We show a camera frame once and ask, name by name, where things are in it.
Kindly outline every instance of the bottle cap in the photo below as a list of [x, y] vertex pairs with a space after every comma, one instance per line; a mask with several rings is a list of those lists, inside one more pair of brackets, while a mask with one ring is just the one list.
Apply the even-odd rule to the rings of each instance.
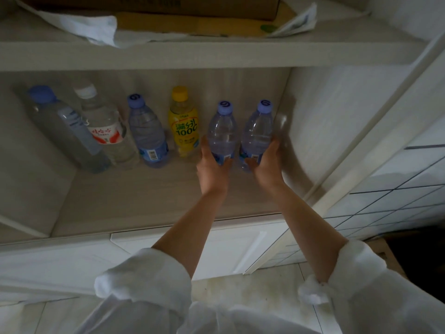
[[185, 102], [189, 99], [187, 88], [181, 86], [174, 87], [171, 92], [171, 97], [175, 102]]
[[261, 113], [271, 113], [273, 107], [269, 100], [261, 100], [258, 103], [258, 111]]
[[228, 100], [222, 100], [218, 103], [218, 112], [221, 115], [230, 115], [233, 112], [233, 106]]
[[36, 85], [28, 90], [28, 95], [37, 104], [51, 103], [57, 100], [53, 90], [47, 85]]
[[128, 106], [131, 109], [142, 108], [145, 105], [144, 98], [138, 93], [134, 93], [127, 97]]
[[96, 87], [93, 84], [90, 84], [84, 88], [74, 88], [74, 91], [80, 98], [84, 100], [88, 100], [97, 95]]

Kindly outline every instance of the bottle label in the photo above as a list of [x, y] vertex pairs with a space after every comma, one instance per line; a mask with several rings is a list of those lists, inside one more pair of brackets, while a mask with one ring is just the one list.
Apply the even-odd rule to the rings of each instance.
[[167, 142], [164, 141], [164, 143], [162, 143], [162, 145], [157, 147], [156, 149], [139, 148], [139, 153], [148, 162], [160, 162], [168, 154], [168, 145]]
[[170, 110], [168, 120], [180, 155], [192, 151], [199, 145], [196, 108], [182, 115], [175, 114]]
[[239, 159], [241, 159], [242, 162], [244, 162], [246, 158], [252, 158], [255, 159], [256, 162], [259, 164], [262, 157], [263, 154], [250, 154], [242, 148], [242, 145], [239, 147]]
[[59, 109], [57, 114], [91, 155], [94, 156], [102, 150], [102, 147], [94, 140], [77, 112], [67, 106]]
[[125, 134], [127, 133], [127, 128], [120, 119], [113, 125], [95, 128], [88, 127], [88, 130], [100, 144], [120, 143], [124, 140]]
[[222, 165], [222, 164], [224, 164], [224, 162], [226, 161], [226, 159], [235, 157], [235, 151], [232, 152], [232, 154], [226, 154], [226, 155], [223, 155], [223, 154], [215, 154], [215, 153], [212, 152], [212, 155], [213, 155], [213, 157], [215, 158], [215, 161], [216, 161], [219, 165]]

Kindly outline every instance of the yellow bottle cap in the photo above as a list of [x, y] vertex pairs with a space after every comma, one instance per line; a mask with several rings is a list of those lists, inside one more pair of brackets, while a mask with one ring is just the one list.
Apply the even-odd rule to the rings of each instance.
[[176, 102], [185, 102], [189, 98], [189, 93], [187, 92], [186, 87], [174, 87], [171, 92], [171, 97]]

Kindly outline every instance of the floor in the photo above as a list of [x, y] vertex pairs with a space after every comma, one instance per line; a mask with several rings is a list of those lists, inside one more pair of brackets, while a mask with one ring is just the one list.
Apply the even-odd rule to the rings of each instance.
[[[323, 334], [341, 334], [328, 304], [314, 307], [297, 297], [298, 286], [311, 272], [305, 262], [260, 269], [252, 275], [194, 281], [192, 299], [226, 307], [245, 305]], [[0, 334], [70, 334], [99, 302], [98, 298], [84, 296], [0, 307]]]

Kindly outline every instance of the white cloth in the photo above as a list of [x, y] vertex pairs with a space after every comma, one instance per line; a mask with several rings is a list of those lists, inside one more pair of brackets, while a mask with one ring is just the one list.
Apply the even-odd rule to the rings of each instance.
[[[315, 333], [246, 307], [191, 303], [185, 268], [151, 248], [106, 271], [94, 287], [105, 300], [78, 334]], [[387, 269], [361, 241], [341, 249], [334, 272], [321, 289], [329, 296], [343, 334], [445, 333], [445, 305]]]

